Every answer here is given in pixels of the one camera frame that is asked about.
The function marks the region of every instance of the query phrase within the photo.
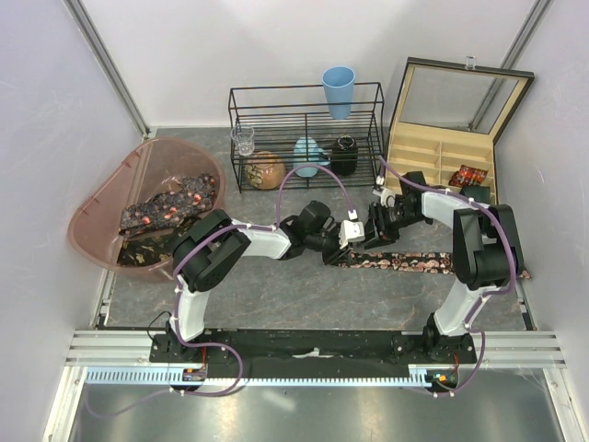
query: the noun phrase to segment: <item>open box lid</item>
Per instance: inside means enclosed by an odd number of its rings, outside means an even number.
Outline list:
[[[496,203],[494,145],[533,80],[531,72],[409,58],[387,160],[401,174],[422,170],[430,185],[448,186],[462,165],[487,170],[482,185]],[[400,193],[390,172],[386,186]]]

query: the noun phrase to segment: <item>black mug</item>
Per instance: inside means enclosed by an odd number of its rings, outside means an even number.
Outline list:
[[[358,166],[358,145],[349,135],[342,135],[333,144],[331,152],[331,170],[338,175],[347,177],[356,171]]]

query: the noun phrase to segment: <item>wire dish rack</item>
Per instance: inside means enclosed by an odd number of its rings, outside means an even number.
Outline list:
[[[270,164],[255,158],[256,152],[271,152],[285,165],[286,172],[302,161],[317,161],[317,152],[295,154],[300,138],[314,139],[327,154],[342,135],[350,135],[358,146],[356,171],[340,177],[346,187],[372,186],[378,173],[377,157],[383,155],[383,110],[385,98],[380,83],[356,83],[350,116],[334,120],[329,116],[322,85],[278,87],[232,87],[229,93],[231,127],[237,124],[254,128],[254,157],[239,155],[231,141],[231,163],[240,192],[257,190],[248,182],[246,165]],[[337,187],[336,181],[324,171],[311,178],[293,174],[284,186],[286,189],[313,189]]]

